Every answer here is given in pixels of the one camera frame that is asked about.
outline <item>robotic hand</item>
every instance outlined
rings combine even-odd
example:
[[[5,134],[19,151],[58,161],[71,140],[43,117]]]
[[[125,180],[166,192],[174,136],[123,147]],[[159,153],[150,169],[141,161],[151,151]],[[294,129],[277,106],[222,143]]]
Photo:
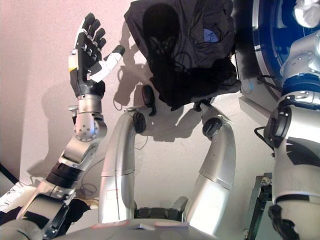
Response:
[[[102,81],[125,52],[122,46],[102,59],[105,30],[90,13],[77,32],[69,56],[70,83],[78,100],[73,106],[73,136],[51,173],[21,208],[17,220],[1,226],[4,239],[51,239],[68,212],[66,201],[75,193],[77,181],[88,168],[100,141],[107,134],[101,107],[105,93]]]
[[[297,0],[294,7],[296,21],[305,28],[314,28],[320,24],[320,1]]]
[[[274,147],[269,216],[284,240],[320,239],[320,31],[295,41],[264,137]]]

